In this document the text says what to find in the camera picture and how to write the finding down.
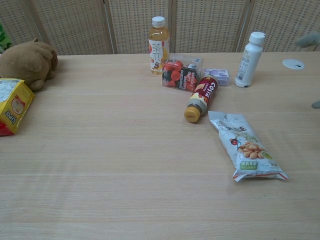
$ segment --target bottle label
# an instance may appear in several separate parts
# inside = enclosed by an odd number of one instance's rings
[[[155,72],[162,72],[163,63],[169,57],[169,38],[165,41],[149,39],[150,68]]]
[[[249,65],[249,61],[250,61],[249,52],[247,50],[244,50],[242,59],[239,65],[239,70],[238,70],[238,73],[236,74],[236,78],[238,78],[240,81],[242,81],[242,79],[245,76],[246,69]]]
[[[199,105],[201,107],[201,113],[203,114],[217,88],[218,82],[212,76],[203,77],[194,89],[188,104]]]

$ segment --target woven screen panel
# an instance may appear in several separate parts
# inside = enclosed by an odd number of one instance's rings
[[[101,0],[31,0],[59,55],[111,54]]]
[[[0,0],[0,22],[14,45],[32,41],[33,35],[19,0]]]
[[[295,41],[320,31],[320,0],[256,0],[242,51],[251,32],[266,33],[265,52],[299,52]]]
[[[119,54],[148,53],[148,33],[154,16],[168,26],[168,0],[109,0]]]
[[[231,52],[244,0],[177,0],[176,53]]]

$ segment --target plastic bottle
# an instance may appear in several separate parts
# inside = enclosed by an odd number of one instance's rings
[[[153,74],[161,75],[163,63],[169,57],[169,30],[163,16],[152,18],[149,31],[150,68]]]
[[[210,99],[218,88],[218,81],[212,75],[205,75],[194,89],[187,108],[184,111],[184,118],[190,122],[195,123],[203,115]]]
[[[244,48],[239,70],[234,81],[238,87],[247,88],[251,85],[263,51],[265,38],[266,35],[263,32],[254,31],[251,33],[249,43]]]

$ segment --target white plastic bottle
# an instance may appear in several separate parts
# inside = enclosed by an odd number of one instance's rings
[[[247,88],[252,83],[258,61],[263,51],[263,44],[266,35],[263,32],[254,31],[251,33],[249,43],[245,46],[238,73],[235,77],[235,85]]]

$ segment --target snack bag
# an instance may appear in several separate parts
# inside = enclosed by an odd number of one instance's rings
[[[209,111],[208,114],[235,167],[234,180],[255,177],[288,179],[242,114],[218,111]]]
[[[17,132],[34,98],[23,80],[0,78],[0,136]]]

